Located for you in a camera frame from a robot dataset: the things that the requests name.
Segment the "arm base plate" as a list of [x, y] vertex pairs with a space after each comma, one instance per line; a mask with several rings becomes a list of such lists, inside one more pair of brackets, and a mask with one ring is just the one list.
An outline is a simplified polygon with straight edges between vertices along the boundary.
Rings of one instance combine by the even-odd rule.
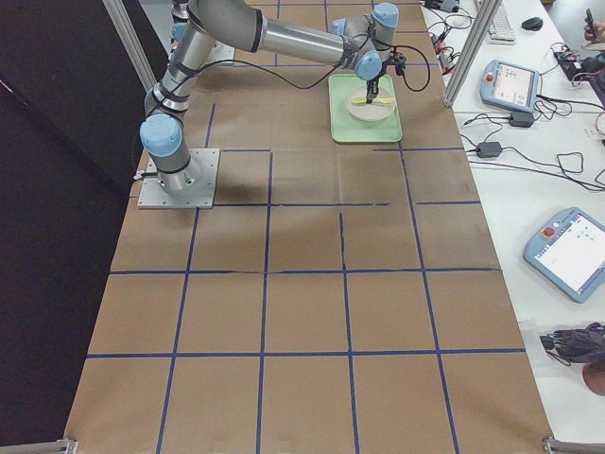
[[190, 148], [188, 166], [174, 174], [160, 172], [149, 158], [137, 206], [141, 209], [212, 209], [219, 169], [218, 148]]

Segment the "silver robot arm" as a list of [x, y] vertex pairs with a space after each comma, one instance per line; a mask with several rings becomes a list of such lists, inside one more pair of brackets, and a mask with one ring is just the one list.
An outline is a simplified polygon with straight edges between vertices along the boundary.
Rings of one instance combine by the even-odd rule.
[[366, 82], [365, 103], [378, 97], [379, 80], [391, 63], [389, 50], [400, 12], [380, 3], [372, 13], [337, 19], [332, 32], [268, 18], [243, 1], [191, 1], [181, 40], [164, 76], [147, 92], [140, 138], [156, 166], [160, 188], [181, 195], [201, 183], [205, 165], [185, 144], [183, 118], [195, 79], [211, 64], [215, 43], [255, 53], [276, 54], [349, 69]]

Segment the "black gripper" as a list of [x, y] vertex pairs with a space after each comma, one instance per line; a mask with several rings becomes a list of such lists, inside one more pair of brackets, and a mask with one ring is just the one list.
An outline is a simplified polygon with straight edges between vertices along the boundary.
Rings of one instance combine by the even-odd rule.
[[367, 81], [366, 104], [372, 105], [372, 97], [377, 97], [379, 94], [379, 79]]

